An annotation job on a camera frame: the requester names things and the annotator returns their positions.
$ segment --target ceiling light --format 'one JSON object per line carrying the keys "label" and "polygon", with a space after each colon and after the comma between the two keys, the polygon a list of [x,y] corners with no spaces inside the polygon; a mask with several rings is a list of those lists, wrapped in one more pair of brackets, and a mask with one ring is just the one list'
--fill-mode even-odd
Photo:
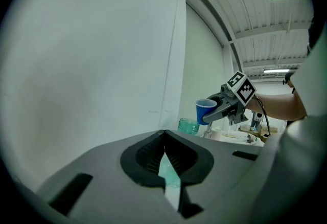
{"label": "ceiling light", "polygon": [[290,70],[264,70],[264,73],[286,73]]}

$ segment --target white wall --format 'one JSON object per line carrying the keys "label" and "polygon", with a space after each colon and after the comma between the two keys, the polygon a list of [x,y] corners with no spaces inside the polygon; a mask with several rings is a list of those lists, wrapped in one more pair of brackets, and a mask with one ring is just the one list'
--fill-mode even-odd
{"label": "white wall", "polygon": [[32,190],[95,146],[177,121],[185,0],[16,0],[1,42],[2,152]]}
{"label": "white wall", "polygon": [[[256,93],[265,94],[265,95],[282,95],[282,94],[291,94],[292,89],[288,85],[283,85],[282,82],[278,83],[254,83],[254,86],[257,90]],[[249,119],[244,124],[250,124],[252,120],[252,113],[250,110],[245,111],[245,116]],[[269,125],[272,127],[277,127],[279,132],[283,130],[285,121],[274,119],[268,116]],[[262,124],[267,125],[266,119],[263,120]]]}
{"label": "white wall", "polygon": [[[203,20],[186,7],[186,47],[179,118],[196,120],[195,101],[220,91],[226,83],[223,53],[217,39]],[[223,126],[224,121],[213,123]],[[200,126],[203,132],[206,126]]]}

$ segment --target teal glass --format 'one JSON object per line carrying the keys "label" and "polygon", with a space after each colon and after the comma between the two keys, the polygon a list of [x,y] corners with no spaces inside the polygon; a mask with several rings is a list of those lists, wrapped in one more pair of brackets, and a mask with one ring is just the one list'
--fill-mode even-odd
{"label": "teal glass", "polygon": [[180,119],[178,131],[186,134],[196,135],[199,131],[199,123],[196,120]]}

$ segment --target blue plastic cup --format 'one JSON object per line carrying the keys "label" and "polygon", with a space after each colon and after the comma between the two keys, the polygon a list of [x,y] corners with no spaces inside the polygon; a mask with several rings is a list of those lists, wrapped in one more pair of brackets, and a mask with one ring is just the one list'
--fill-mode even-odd
{"label": "blue plastic cup", "polygon": [[210,111],[213,111],[216,108],[216,101],[211,99],[199,99],[195,102],[195,105],[197,121],[201,125],[208,125],[209,123],[204,122],[202,118],[205,114],[208,114]]}

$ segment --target white ceiling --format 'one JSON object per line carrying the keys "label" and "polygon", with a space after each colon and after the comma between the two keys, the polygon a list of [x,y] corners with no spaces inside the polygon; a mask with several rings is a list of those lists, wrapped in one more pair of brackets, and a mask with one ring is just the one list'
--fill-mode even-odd
{"label": "white ceiling", "polygon": [[208,1],[229,32],[227,43],[235,46],[243,71],[252,79],[274,76],[263,76],[264,69],[296,69],[304,61],[311,0]]}

